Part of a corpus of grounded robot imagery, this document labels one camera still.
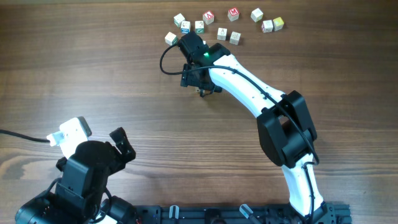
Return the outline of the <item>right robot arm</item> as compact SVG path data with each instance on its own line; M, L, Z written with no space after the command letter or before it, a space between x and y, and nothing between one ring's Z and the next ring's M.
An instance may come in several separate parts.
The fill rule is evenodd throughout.
M282 168L290 205L312 222L323 197L313 173L319 163L313 145L317 133L304 97L297 91L286 94L265 84L226 47L219 43L209 47L195 32L185 34L177 47L187 60L182 86L210 93L226 90L253 114L261 149Z

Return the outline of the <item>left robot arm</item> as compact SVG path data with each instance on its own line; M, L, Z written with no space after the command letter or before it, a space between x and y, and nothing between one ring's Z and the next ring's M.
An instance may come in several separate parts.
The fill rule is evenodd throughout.
M138 223L136 208L106 187L109 176L123 170L136 152L123 128L110 137L114 146L85 141L68 159L60 159L62 177L24 204L15 215L16 223Z

